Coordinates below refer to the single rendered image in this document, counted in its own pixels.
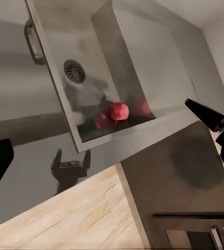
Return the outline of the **vidalia onion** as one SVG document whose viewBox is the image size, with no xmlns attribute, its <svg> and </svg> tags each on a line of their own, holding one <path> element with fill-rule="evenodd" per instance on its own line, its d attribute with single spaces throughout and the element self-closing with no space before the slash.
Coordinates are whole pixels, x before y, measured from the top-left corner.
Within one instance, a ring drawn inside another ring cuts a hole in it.
<svg viewBox="0 0 224 250">
<path fill-rule="evenodd" d="M 107 115 L 115 123 L 116 127 L 118 123 L 122 123 L 127 119 L 129 108 L 123 103 L 113 103 L 109 106 Z"/>
</svg>

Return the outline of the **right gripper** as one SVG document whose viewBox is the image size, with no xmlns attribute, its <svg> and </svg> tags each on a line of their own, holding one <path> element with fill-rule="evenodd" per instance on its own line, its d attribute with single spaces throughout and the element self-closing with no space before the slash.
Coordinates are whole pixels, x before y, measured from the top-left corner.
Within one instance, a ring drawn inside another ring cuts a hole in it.
<svg viewBox="0 0 224 250">
<path fill-rule="evenodd" d="M 224 143 L 224 115 L 213 111 L 202 104 L 198 104 L 191 99 L 187 100 L 187 107 L 213 132 L 222 132 L 222 134 L 216 138 L 216 143 L 222 146 Z"/>
</svg>

